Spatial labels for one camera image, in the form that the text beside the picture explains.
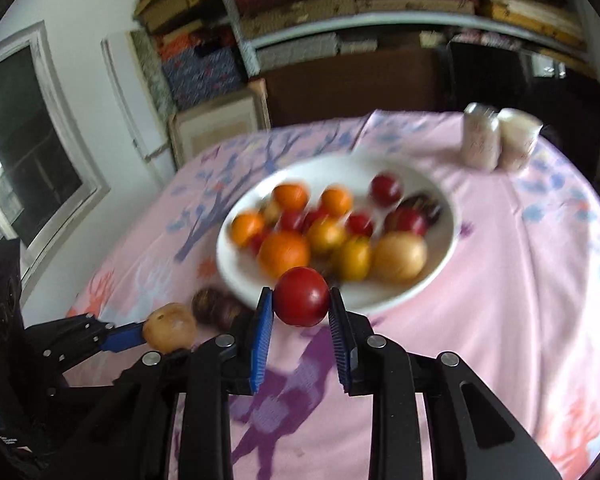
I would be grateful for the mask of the window frame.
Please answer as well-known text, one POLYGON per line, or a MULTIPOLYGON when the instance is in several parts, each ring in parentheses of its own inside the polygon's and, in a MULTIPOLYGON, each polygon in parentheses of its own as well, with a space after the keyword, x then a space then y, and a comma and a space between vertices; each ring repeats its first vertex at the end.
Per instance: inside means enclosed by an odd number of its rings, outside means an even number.
POLYGON ((44 23, 0 41, 0 240, 30 292, 109 186, 72 114, 44 23))

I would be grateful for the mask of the white metal shelf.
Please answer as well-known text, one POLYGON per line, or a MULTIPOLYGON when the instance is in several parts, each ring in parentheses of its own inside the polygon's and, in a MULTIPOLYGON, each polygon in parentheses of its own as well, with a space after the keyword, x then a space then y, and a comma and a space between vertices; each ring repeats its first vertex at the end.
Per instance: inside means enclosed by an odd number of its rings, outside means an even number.
POLYGON ((304 38, 326 32, 336 32, 341 29, 352 29, 388 25, 424 25, 425 27, 444 26, 482 30, 483 32, 497 32, 498 34, 539 44, 550 50, 562 52, 572 58, 588 62, 586 49, 576 49, 556 39, 543 36, 520 26, 501 21, 494 21, 483 16, 431 12, 431 11, 392 11, 392 12, 366 12, 360 14, 347 14, 335 16, 328 20, 300 23, 283 28, 278 32, 271 32, 254 39, 245 36, 235 0, 222 0, 227 12, 227 19, 232 26, 242 62, 249 76, 257 76, 262 72, 257 52, 263 48, 276 46, 283 42, 304 38))

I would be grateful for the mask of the red cherry tomato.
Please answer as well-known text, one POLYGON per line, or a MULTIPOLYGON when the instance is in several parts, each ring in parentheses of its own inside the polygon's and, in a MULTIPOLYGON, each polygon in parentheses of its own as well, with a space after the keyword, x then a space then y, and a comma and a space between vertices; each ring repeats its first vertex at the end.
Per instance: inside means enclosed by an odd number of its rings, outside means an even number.
POLYGON ((351 235, 371 238, 375 231, 375 222, 366 212, 355 211, 347 218, 346 229, 351 235))

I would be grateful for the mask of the tan round pear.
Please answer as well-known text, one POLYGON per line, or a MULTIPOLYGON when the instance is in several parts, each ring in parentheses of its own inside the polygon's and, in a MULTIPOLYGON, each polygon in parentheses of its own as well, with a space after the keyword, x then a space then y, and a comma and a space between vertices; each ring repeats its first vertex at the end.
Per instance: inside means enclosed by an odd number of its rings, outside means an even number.
POLYGON ((197 336, 197 321, 186 304, 170 302, 148 316, 142 334, 151 348, 160 353, 190 350, 197 336))

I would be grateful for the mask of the large tan pear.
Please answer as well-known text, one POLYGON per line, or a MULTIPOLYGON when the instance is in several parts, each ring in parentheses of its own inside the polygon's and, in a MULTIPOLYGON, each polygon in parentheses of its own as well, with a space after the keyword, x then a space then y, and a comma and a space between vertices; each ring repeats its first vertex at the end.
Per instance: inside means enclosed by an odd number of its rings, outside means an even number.
POLYGON ((386 283, 406 283, 422 273, 428 260, 425 240, 410 232, 383 235, 374 246, 372 274, 386 283))

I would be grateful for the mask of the black monitor screen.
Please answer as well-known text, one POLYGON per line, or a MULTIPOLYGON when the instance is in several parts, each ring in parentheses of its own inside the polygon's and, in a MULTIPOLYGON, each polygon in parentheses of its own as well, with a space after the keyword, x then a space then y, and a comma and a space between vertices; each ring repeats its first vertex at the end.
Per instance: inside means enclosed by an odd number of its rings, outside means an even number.
POLYGON ((567 143, 600 138, 600 83, 547 55, 453 41, 446 47, 453 102, 533 115, 567 143))

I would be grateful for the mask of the small orange tangerine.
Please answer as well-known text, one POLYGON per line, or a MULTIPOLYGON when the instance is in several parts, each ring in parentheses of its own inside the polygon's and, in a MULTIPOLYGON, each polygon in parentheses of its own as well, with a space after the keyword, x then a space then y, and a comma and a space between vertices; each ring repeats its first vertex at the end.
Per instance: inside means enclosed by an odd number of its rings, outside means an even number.
POLYGON ((276 185, 272 197, 282 211, 302 211, 309 203, 310 196, 302 183, 287 182, 276 185))

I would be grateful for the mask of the white round plate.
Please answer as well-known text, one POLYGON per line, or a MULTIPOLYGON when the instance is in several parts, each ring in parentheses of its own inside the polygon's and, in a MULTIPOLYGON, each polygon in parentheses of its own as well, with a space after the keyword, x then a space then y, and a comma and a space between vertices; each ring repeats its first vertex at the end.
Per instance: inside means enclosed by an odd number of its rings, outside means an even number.
POLYGON ((379 313, 422 292, 460 238, 451 196, 385 156, 323 155, 262 179, 230 207, 216 240, 228 289, 252 304, 295 263, 338 282, 347 307, 379 313))

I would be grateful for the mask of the dark brown cabinet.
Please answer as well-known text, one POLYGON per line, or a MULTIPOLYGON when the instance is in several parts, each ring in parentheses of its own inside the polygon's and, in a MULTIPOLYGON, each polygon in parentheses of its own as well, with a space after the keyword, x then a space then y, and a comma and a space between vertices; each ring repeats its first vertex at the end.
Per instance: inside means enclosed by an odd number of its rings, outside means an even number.
POLYGON ((274 127, 374 110, 442 110, 448 71, 437 52, 421 48, 319 58, 262 75, 274 127))

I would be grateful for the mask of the pink floral tablecloth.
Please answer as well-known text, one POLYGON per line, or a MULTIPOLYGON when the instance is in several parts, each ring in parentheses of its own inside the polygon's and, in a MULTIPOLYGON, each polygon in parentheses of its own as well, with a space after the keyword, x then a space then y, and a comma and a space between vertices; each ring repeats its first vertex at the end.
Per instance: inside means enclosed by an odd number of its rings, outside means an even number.
POLYGON ((383 113, 251 133, 209 148, 175 176, 72 306, 117 325, 220 282, 227 211, 269 174, 330 152, 410 162, 445 188, 460 241, 415 298, 377 315, 406 350, 451 350, 481 377, 566 479, 600 452, 600 200, 547 142, 520 174, 460 161, 459 114, 383 113))

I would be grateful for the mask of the yellow orange kumquat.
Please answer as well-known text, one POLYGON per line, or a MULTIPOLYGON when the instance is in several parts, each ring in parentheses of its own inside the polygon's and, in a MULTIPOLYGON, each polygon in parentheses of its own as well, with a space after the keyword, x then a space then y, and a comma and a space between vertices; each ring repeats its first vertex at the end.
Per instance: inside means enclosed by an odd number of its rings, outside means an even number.
POLYGON ((342 223, 334 218, 317 219, 306 232, 312 255, 326 258, 347 239, 347 231, 342 223))

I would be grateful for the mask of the large orange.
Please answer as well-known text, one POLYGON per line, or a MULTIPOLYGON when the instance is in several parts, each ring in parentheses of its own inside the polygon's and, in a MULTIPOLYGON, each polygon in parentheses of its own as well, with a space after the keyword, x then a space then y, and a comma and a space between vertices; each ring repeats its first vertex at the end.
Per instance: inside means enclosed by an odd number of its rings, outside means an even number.
POLYGON ((293 268, 309 265, 310 244, 304 236, 296 232, 275 231, 265 237, 257 260, 266 276, 278 280, 293 268))

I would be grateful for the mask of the dark purple passion fruit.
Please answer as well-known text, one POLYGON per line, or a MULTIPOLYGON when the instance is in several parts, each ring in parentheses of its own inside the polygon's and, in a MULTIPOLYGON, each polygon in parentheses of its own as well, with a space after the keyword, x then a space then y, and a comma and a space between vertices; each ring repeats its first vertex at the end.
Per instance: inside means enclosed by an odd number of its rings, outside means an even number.
POLYGON ((434 226, 442 215, 440 202, 433 195, 426 192, 419 192, 405 197, 399 207, 419 211, 430 226, 434 226))

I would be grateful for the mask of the white board panel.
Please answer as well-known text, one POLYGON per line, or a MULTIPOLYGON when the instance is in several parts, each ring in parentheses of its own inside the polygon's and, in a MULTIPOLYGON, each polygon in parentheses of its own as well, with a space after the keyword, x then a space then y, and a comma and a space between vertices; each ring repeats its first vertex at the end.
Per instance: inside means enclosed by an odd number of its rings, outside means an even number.
POLYGON ((175 174, 169 133, 140 67, 132 32, 115 32, 100 45, 112 91, 132 144, 151 177, 164 188, 175 174))

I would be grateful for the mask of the white paper cup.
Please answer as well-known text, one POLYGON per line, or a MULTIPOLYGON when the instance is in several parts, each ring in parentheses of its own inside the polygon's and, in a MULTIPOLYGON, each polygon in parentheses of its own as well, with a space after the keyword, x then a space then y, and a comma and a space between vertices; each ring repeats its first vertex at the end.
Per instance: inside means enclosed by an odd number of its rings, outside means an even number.
POLYGON ((506 171, 524 169, 538 144, 543 123, 538 118, 514 108, 500 110, 498 123, 501 133, 501 156, 498 164, 506 171))

